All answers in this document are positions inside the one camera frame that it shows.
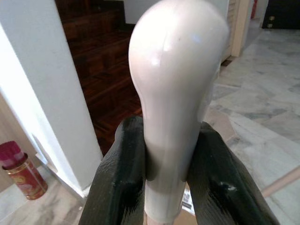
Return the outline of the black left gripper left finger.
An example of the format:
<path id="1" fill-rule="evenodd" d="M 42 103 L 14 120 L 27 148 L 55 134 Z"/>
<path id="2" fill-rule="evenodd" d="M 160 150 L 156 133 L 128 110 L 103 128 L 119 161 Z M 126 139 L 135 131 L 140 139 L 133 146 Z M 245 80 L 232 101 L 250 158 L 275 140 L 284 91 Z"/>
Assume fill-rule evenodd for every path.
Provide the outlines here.
<path id="1" fill-rule="evenodd" d="M 79 225 L 143 225 L 145 167 L 143 119 L 132 116 L 97 168 Z"/>

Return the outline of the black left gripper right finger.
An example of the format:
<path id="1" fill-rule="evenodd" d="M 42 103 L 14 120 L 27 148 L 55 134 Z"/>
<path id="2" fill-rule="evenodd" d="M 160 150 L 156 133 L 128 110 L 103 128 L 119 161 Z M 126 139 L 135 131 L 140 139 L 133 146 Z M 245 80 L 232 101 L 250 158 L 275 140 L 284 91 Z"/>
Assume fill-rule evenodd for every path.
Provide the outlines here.
<path id="1" fill-rule="evenodd" d="M 198 225 L 279 225 L 252 176 L 202 122 L 187 174 Z"/>

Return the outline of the wooden broom purple bristles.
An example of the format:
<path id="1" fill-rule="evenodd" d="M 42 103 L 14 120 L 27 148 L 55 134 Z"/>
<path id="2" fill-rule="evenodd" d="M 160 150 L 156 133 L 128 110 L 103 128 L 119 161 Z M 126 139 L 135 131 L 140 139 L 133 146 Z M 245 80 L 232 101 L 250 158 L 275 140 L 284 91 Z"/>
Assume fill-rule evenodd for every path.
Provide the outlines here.
<path id="1" fill-rule="evenodd" d="M 132 33 L 128 59 L 142 106 L 145 212 L 171 225 L 230 36 L 229 0 L 160 0 Z"/>

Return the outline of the brown cardboard box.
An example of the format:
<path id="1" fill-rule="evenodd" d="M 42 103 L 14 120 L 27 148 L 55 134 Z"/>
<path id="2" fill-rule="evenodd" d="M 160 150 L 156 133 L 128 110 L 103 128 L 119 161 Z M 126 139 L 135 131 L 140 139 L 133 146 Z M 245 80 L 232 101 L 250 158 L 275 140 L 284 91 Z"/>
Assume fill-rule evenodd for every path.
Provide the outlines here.
<path id="1" fill-rule="evenodd" d="M 179 225 L 197 225 L 195 210 L 189 187 L 184 190 L 182 210 L 178 218 Z"/>

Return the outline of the red tin with red cap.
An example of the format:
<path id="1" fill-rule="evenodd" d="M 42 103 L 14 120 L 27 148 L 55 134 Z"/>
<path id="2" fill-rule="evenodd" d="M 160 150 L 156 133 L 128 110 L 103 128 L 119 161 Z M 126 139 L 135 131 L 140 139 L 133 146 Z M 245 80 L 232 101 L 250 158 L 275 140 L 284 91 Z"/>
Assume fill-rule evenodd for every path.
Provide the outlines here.
<path id="1" fill-rule="evenodd" d="M 36 200 L 46 193 L 46 181 L 15 141 L 0 144 L 0 166 L 28 200 Z"/>

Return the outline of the dark wooden staircase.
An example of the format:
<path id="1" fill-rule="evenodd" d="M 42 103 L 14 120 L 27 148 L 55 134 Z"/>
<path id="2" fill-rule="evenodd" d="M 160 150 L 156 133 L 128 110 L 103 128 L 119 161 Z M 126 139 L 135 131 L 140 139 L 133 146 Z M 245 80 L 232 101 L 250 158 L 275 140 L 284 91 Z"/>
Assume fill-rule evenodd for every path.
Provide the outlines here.
<path id="1" fill-rule="evenodd" d="M 134 28 L 121 0 L 55 0 L 100 149 L 119 123 L 142 114 L 131 80 L 128 46 Z"/>

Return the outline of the red cylinder object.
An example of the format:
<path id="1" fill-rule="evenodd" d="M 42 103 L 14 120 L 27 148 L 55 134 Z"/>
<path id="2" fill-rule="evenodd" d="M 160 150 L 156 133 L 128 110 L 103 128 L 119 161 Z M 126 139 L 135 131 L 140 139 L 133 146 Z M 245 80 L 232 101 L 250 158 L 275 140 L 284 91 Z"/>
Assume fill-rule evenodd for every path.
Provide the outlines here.
<path id="1" fill-rule="evenodd" d="M 254 19 L 258 0 L 252 0 L 252 10 L 250 19 Z"/>

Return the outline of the dark door brass hinges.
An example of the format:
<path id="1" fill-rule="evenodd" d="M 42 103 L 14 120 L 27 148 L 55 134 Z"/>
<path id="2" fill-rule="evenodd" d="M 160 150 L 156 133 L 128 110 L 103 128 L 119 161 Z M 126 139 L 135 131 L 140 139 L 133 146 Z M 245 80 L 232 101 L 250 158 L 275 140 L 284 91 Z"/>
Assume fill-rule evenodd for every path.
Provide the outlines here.
<path id="1" fill-rule="evenodd" d="M 300 0 L 269 0 L 262 28 L 300 30 Z"/>

